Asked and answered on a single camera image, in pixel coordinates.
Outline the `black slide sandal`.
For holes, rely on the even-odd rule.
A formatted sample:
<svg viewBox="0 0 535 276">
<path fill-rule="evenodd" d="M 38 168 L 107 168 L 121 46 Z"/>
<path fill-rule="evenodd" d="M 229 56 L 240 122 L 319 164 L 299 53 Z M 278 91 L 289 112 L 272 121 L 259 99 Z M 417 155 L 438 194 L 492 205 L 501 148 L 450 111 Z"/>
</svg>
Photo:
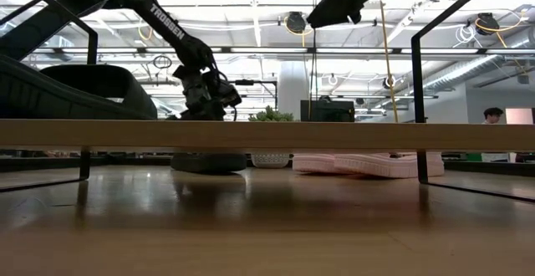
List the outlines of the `black slide sandal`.
<svg viewBox="0 0 535 276">
<path fill-rule="evenodd" d="M 0 119 L 155 120 L 150 96 L 127 69 L 62 64 L 36 70 L 0 55 Z"/>
<path fill-rule="evenodd" d="M 241 171 L 247 168 L 247 156 L 230 153 L 176 153 L 171 158 L 171 168 L 201 174 Z"/>
</svg>

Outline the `black control box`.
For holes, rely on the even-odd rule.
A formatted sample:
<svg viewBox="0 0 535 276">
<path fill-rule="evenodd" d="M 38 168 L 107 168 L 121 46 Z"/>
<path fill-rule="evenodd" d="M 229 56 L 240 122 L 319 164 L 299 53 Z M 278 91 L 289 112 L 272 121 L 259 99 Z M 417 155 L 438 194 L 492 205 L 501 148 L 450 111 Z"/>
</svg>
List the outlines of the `black control box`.
<svg viewBox="0 0 535 276">
<path fill-rule="evenodd" d="M 354 103 L 351 101 L 302 100 L 300 120 L 303 122 L 354 123 Z"/>
</svg>

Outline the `person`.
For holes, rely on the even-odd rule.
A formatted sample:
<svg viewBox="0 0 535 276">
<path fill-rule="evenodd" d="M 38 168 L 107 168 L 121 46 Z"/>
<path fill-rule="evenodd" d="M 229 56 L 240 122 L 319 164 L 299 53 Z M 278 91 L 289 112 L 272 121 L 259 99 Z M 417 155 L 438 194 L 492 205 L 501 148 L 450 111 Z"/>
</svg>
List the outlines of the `person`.
<svg viewBox="0 0 535 276">
<path fill-rule="evenodd" d="M 486 109 L 484 112 L 484 121 L 485 125 L 494 125 L 497 124 L 503 114 L 503 110 L 497 107 L 491 107 Z M 509 162 L 509 155 L 507 153 L 482 153 L 481 160 L 483 162 Z"/>
</svg>

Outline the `green plant in white pot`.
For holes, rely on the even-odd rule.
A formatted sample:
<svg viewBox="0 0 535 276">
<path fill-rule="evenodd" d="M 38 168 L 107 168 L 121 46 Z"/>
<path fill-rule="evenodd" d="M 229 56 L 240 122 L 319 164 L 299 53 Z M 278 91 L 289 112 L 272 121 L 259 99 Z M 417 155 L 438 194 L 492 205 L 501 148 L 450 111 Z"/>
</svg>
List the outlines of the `green plant in white pot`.
<svg viewBox="0 0 535 276">
<path fill-rule="evenodd" d="M 265 110 L 250 115 L 248 118 L 251 122 L 290 122 L 293 121 L 292 113 L 281 113 L 271 106 Z M 277 169 L 284 168 L 290 161 L 289 154 L 251 154 L 252 164 L 256 168 Z"/>
</svg>

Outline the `pink lit screen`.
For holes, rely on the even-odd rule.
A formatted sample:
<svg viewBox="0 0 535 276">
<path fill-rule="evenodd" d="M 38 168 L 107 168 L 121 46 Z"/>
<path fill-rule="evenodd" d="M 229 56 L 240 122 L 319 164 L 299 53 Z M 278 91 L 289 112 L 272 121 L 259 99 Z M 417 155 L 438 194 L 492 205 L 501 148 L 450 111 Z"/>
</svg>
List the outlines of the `pink lit screen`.
<svg viewBox="0 0 535 276">
<path fill-rule="evenodd" d="M 535 108 L 506 108 L 508 125 L 535 125 Z"/>
</svg>

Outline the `wooden shelf with black frame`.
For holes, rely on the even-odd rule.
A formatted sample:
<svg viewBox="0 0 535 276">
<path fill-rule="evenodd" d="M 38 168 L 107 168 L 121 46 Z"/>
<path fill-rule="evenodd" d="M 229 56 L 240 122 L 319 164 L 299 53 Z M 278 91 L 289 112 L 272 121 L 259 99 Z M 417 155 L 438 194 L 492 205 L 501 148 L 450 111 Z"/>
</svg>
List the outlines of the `wooden shelf with black frame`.
<svg viewBox="0 0 535 276">
<path fill-rule="evenodd" d="M 416 121 L 388 123 L 148 120 L 0 120 L 0 148 L 80 151 L 78 181 L 89 178 L 91 151 L 360 153 L 414 151 L 418 180 L 429 184 L 428 151 L 535 150 L 534 125 L 427 124 L 420 79 Z"/>
</svg>

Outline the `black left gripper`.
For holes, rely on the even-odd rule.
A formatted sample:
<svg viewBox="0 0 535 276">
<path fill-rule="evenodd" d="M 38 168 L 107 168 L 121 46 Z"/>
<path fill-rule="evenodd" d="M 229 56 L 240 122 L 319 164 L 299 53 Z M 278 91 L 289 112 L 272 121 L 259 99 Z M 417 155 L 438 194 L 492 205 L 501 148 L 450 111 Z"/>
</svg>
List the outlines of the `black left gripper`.
<svg viewBox="0 0 535 276">
<path fill-rule="evenodd" d="M 181 82 L 186 109 L 179 120 L 224 120 L 225 108 L 236 107 L 242 98 L 216 70 L 202 73 L 181 65 L 173 74 Z"/>
</svg>

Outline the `black metal stand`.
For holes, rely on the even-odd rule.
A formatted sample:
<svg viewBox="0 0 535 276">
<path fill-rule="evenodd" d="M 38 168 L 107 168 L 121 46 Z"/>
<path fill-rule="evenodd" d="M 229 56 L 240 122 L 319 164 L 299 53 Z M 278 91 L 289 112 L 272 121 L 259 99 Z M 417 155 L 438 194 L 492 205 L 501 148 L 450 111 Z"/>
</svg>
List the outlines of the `black metal stand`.
<svg viewBox="0 0 535 276">
<path fill-rule="evenodd" d="M 276 80 L 255 80 L 255 79 L 238 79 L 232 81 L 235 86 L 254 86 L 255 84 L 261 85 L 273 98 L 274 108 L 278 108 L 278 82 Z M 267 84 L 274 86 L 274 91 L 271 91 Z"/>
</svg>

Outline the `pink slide sandal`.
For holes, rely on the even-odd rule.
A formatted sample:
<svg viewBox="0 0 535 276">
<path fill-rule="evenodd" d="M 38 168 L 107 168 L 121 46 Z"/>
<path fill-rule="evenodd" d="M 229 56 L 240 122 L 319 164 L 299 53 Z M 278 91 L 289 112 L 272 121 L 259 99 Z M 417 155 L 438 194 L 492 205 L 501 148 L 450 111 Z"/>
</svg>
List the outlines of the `pink slide sandal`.
<svg viewBox="0 0 535 276">
<path fill-rule="evenodd" d="M 369 176 L 418 177 L 417 155 L 409 153 L 340 154 L 334 156 L 334 166 L 341 171 Z"/>
<path fill-rule="evenodd" d="M 339 155 L 332 154 L 294 154 L 293 170 L 300 173 L 354 175 L 362 171 L 350 169 L 339 164 Z"/>
</svg>

